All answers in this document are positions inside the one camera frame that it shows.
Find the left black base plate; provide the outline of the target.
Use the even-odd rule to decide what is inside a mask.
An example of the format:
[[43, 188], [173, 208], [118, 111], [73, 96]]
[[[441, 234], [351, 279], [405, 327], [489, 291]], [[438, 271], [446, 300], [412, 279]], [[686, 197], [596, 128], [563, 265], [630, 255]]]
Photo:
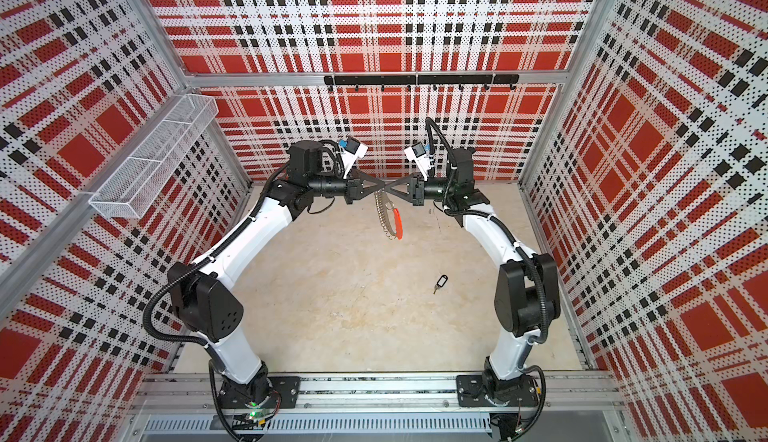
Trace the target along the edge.
[[259, 376], [247, 384], [224, 377], [217, 389], [223, 409], [292, 409], [296, 406], [301, 378], [298, 376]]

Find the aluminium front rail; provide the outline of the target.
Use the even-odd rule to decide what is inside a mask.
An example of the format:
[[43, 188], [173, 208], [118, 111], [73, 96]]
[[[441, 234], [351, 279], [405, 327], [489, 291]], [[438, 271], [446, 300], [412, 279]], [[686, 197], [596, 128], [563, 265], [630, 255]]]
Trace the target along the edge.
[[508, 402], [480, 392], [475, 373], [295, 373], [274, 378], [282, 407], [229, 409], [259, 441], [632, 441], [612, 376], [548, 371]]

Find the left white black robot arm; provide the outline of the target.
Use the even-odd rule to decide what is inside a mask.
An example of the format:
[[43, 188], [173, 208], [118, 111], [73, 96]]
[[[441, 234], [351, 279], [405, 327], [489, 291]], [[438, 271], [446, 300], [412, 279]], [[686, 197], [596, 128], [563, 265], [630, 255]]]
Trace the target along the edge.
[[351, 204], [384, 188], [383, 180], [355, 167], [367, 152], [352, 136], [292, 144], [287, 162], [267, 178], [245, 218], [193, 262], [174, 264], [167, 284], [145, 306], [142, 324], [150, 336], [204, 348], [222, 378], [215, 402], [259, 407], [276, 396], [266, 363], [246, 338], [244, 307], [232, 290], [269, 241], [316, 198], [341, 197]]

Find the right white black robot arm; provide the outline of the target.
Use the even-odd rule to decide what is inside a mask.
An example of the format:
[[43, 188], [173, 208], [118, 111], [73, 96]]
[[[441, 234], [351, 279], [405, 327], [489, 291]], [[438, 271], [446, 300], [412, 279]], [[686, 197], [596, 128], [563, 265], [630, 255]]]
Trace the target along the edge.
[[531, 396], [541, 405], [544, 379], [535, 381], [531, 374], [537, 369], [526, 362], [533, 347], [547, 341], [551, 323], [561, 314], [556, 263], [517, 238], [476, 188], [474, 151], [452, 147], [434, 119], [426, 118], [425, 125], [428, 142], [404, 150], [419, 173], [386, 183], [384, 191], [414, 206], [433, 201], [498, 267], [494, 311], [500, 335], [485, 360], [479, 387], [464, 390], [460, 399], [503, 407]]

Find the silver keyring with red handle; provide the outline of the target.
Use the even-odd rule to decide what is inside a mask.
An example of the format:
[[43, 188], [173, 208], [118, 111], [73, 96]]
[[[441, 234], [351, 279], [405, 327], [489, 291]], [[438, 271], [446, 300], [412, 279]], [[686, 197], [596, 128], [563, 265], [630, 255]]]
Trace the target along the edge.
[[402, 218], [384, 190], [374, 194], [375, 208], [379, 223], [389, 240], [401, 240], [404, 235]]

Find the black hook rail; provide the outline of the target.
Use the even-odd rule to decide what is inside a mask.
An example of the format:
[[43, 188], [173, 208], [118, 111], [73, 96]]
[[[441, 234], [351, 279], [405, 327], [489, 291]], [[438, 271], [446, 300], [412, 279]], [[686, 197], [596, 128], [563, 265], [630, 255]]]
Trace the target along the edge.
[[439, 85], [510, 85], [520, 81], [519, 74], [410, 74], [410, 75], [328, 75], [323, 78], [328, 87], [348, 86], [439, 86]]

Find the black head small key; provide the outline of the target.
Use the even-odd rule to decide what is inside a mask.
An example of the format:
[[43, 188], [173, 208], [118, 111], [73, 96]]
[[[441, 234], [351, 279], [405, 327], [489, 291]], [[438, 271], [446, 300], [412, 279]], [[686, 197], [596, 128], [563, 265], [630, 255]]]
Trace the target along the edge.
[[436, 293], [438, 290], [442, 289], [448, 281], [448, 276], [446, 274], [442, 274], [433, 287], [433, 293]]

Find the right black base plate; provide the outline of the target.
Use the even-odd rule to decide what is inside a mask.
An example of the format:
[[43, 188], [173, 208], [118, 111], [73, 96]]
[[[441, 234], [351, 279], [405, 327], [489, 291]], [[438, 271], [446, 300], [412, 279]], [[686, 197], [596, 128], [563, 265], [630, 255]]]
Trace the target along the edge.
[[529, 375], [511, 380], [496, 380], [485, 373], [459, 375], [456, 390], [458, 403], [465, 408], [533, 408], [539, 402], [536, 379]]

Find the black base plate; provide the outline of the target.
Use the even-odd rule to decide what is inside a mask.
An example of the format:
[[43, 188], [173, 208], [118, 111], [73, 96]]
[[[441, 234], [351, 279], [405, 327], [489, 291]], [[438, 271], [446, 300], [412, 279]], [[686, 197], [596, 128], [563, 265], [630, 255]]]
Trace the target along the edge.
[[533, 408], [539, 402], [536, 379], [529, 375], [511, 380], [496, 380], [485, 373], [459, 375], [456, 390], [458, 403], [465, 408]]
[[292, 409], [296, 406], [301, 378], [298, 376], [259, 376], [247, 384], [224, 377], [217, 389], [223, 409]]

